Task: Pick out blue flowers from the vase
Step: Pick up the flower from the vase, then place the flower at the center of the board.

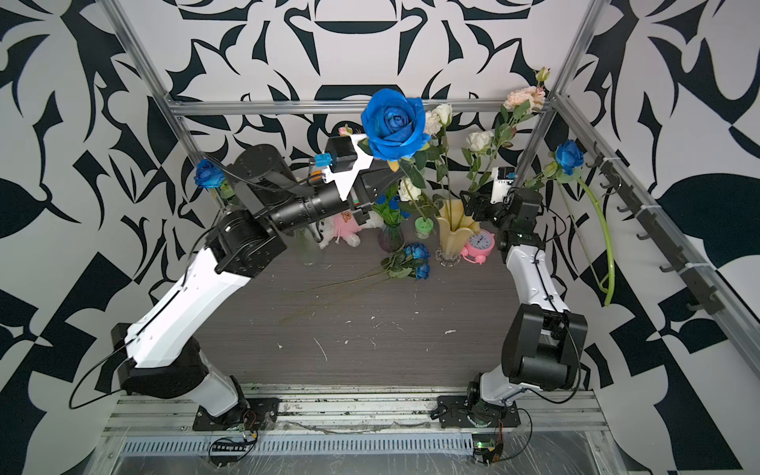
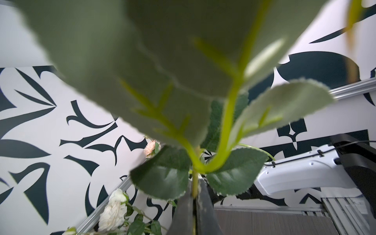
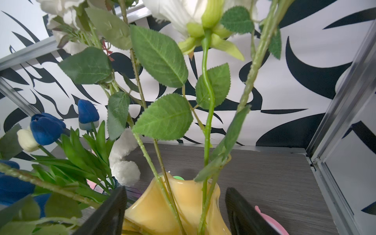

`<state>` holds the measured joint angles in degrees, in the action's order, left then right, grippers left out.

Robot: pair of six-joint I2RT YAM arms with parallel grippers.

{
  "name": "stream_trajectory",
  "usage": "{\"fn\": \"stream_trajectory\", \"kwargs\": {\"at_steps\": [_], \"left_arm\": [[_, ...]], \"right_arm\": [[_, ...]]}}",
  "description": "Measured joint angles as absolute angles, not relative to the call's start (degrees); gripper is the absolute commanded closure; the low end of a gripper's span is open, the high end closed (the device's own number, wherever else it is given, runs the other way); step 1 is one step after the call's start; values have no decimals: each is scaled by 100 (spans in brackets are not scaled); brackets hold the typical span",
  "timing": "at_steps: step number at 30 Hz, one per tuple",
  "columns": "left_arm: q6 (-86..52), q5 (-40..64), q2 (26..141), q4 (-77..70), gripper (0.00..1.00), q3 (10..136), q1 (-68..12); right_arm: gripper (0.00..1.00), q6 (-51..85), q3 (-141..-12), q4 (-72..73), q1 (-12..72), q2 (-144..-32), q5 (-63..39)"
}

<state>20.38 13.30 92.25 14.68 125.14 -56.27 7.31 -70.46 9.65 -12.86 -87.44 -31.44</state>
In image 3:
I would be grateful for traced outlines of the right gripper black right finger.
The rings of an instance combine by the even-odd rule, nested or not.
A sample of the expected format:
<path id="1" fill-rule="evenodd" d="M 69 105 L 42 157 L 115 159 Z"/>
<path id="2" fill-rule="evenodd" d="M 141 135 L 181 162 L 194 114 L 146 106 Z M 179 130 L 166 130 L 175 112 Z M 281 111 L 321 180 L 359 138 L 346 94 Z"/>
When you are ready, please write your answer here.
<path id="1" fill-rule="evenodd" d="M 227 188 L 225 203 L 233 235 L 279 234 L 235 188 Z"/>

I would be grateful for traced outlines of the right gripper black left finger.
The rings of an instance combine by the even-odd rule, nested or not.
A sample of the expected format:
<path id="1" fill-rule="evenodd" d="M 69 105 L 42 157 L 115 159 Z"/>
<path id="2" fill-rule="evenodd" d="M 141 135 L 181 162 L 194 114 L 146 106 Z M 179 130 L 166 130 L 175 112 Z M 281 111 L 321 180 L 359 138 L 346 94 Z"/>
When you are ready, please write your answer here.
<path id="1" fill-rule="evenodd" d="M 74 235 L 120 235 L 126 210 L 126 187 L 117 187 Z"/>

